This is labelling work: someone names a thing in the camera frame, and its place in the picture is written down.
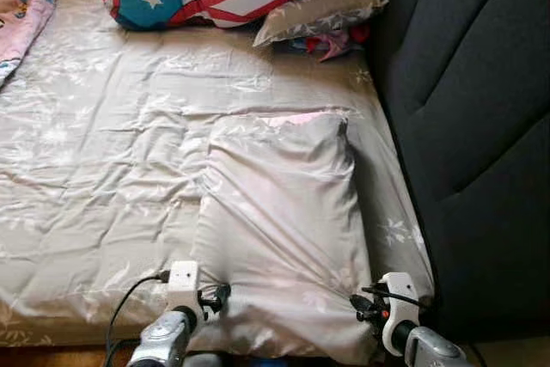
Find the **grey floral pillow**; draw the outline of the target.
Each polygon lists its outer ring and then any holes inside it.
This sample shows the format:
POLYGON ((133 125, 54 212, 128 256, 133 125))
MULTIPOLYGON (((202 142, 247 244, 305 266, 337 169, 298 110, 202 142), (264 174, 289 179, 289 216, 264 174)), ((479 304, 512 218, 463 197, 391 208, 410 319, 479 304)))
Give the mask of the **grey floral pillow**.
POLYGON ((190 254, 231 292, 193 351, 369 362, 375 343, 349 301, 372 272, 346 125, 315 112, 213 126, 190 254))
POLYGON ((254 47, 349 29, 381 13, 388 0, 291 0, 265 17, 254 47))

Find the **bed with grey floral sheet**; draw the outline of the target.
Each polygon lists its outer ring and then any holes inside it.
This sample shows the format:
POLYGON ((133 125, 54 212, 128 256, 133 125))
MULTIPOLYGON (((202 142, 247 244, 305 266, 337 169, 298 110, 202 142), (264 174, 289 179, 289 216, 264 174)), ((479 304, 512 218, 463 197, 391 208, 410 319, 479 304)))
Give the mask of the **bed with grey floral sheet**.
POLYGON ((347 120, 368 284, 407 272, 430 301, 427 249, 360 52, 319 62, 254 47, 250 30, 126 32, 101 0, 58 0, 0 88, 0 348, 137 335, 166 307, 164 284, 138 280, 194 260, 216 122, 315 112, 347 120))

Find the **dark grey upholstered headboard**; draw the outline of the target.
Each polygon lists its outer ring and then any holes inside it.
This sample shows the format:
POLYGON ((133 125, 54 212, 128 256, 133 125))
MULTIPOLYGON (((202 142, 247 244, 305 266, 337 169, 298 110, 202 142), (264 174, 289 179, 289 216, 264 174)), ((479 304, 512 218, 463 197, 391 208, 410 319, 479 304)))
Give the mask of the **dark grey upholstered headboard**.
POLYGON ((547 0, 388 0, 368 65, 457 342, 547 336, 547 0))

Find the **red pink plush toy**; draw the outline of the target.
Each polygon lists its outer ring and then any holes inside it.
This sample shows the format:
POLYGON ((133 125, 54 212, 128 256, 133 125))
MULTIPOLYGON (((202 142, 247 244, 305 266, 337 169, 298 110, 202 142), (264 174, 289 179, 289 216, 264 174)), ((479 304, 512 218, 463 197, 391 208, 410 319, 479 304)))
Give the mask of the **red pink plush toy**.
POLYGON ((327 61, 361 49, 370 37, 370 27, 366 24, 338 29, 326 34, 297 38, 288 41, 288 47, 296 52, 318 54, 319 61, 327 61))

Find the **pink cartoon print blanket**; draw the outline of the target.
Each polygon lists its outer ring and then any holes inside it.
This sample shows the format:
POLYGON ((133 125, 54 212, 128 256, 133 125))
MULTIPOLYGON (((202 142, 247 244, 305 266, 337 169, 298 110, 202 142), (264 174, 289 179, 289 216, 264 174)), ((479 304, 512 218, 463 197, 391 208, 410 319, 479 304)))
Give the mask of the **pink cartoon print blanket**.
POLYGON ((20 67, 58 0, 0 0, 0 88, 20 67))

